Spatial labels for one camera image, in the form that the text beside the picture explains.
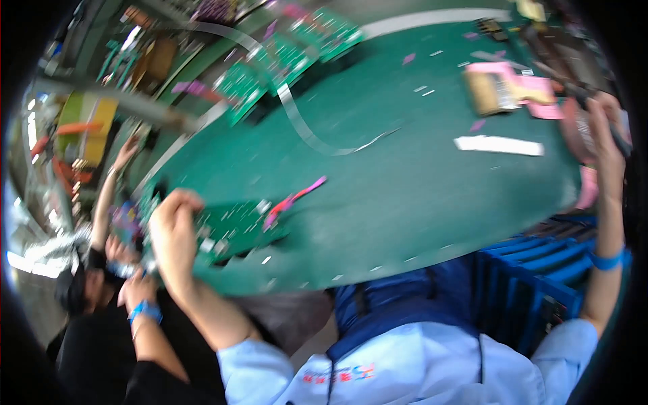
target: hand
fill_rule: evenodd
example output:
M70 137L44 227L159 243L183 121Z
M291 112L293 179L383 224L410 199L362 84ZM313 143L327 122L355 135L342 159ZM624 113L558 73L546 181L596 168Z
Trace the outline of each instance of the hand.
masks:
M160 275L172 294L192 283L196 258L193 214L204 207L197 194L176 189L157 206L148 222Z
M139 262L139 253L122 243L115 235L110 235L106 240L106 258L122 264Z
M125 304L129 314L144 300L156 302L157 281L149 275L142 277L142 273L142 267L138 268L135 274L126 280L117 296L117 305L121 307Z
M590 133L596 148L596 171L601 197L621 201L625 159L610 133L610 123L616 126L621 137L627 141L627 131L621 122L619 101L602 91L587 99L590 113Z
M128 138L126 143L124 143L124 146L122 146L122 148L119 150L117 158L115 159L115 162L113 164L113 167L115 167L116 170L121 170L126 166L128 160L137 152L138 142L139 137L133 135Z

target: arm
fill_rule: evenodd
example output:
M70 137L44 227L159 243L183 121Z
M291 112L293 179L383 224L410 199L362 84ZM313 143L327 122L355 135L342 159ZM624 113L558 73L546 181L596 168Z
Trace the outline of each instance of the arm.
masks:
M90 244L97 251L104 251L106 240L108 239L108 228L110 226L110 214L108 209L115 199L115 189L117 188L118 173L126 166L128 160L137 151L138 138L132 136L128 138L124 146L119 150L115 163L108 170L108 175L99 192L97 204L95 206L95 215L92 223L92 235Z
M212 350L226 349L248 338L262 340L252 322L236 304L223 299L193 277L184 288L169 286L168 290Z
M625 161L617 150L609 130L609 122L619 133L626 133L613 96L600 93L588 100L590 127L597 151L597 182L599 193L598 238L594 253L599 257L615 257L623 248L623 173ZM599 339L607 326L621 287L622 263L614 269L592 269L580 318L596 328Z
M133 344L138 362L153 362L183 382L189 376L173 351L162 328L154 319L138 315L131 326Z
M128 279L119 294L118 301L123 302L118 303L126 304L129 314L144 300L156 304L157 284L149 276L142 277L142 272L142 269L139 269ZM156 319L142 313L136 315L132 319L131 332L138 362L153 362L176 378L189 383L185 368Z
M260 334L248 317L191 274L196 256L193 212L202 202L193 193L174 191L157 207L149 222L153 249L169 294L187 314L214 351Z
M612 140L608 119L620 126L620 109L618 101L604 93L595 100L589 99L588 109L598 159L599 232L594 253L599 257L616 257L623 247L621 197L625 161ZM580 319L570 319L555 327L531 357L542 374L547 403L567 402L607 326L620 286L620 263L606 271L593 268Z
M229 405L273 404L294 373L288 357L261 341L238 307L196 281L193 212L202 202L193 193L174 190L149 221L153 250L169 294L216 351Z

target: blue wristband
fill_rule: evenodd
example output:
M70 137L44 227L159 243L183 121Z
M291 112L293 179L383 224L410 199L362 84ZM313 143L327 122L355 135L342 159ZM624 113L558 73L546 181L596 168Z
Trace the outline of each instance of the blue wristband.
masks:
M625 255L625 245L615 257L598 257L594 254L594 249L588 251L588 256L592 261L594 267L604 272L614 269L619 263L623 263L623 256Z
M149 318L156 320L157 323L162 322L162 312L160 311L160 308L155 304L149 303L147 300L140 302L135 308L133 308L130 314L128 314L128 320L131 325L133 325L133 319L135 319L139 314L144 314Z

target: black strap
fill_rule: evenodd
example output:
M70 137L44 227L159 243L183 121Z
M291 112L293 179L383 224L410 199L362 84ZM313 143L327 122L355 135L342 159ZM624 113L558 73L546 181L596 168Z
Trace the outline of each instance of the black strap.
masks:
M431 267L425 268L425 274L430 280L430 293L428 294L428 299L435 299L437 297L437 275L434 273Z
M353 294L356 301L356 313L358 319L367 315L367 300L365 299L365 283L356 284L356 291Z

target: person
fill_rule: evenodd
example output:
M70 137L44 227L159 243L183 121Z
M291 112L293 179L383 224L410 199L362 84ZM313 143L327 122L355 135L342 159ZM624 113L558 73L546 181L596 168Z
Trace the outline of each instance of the person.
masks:
M108 170L92 223L90 247L82 266L62 271L56 279L54 294L70 316L92 313L116 300L123 280L107 270L106 242L110 231L110 205L115 199L117 178L128 160L137 152L137 137L130 137L119 150Z
M595 266L580 316L555 327L531 358L471 324L462 308L469 282L454 277L466 274L461 257L335 288L340 339L295 374L238 307L192 276L192 214L203 203L191 191L171 192L151 217L154 253L170 295L216 352L227 403L564 404L608 324L621 283L625 161L608 127L620 127L619 105L600 93L588 107L601 193Z
M71 402L177 404L195 399L223 403L218 360L168 293L157 290L140 273L125 281L107 268L109 260L139 258L118 238L109 237L109 207L117 177L136 153L137 141L136 137L126 141L108 171L86 257L56 280L55 296L69 322L47 352ZM121 290L123 300L118 302ZM160 308L157 326L141 316L132 317L130 323L132 297L146 297L151 307Z

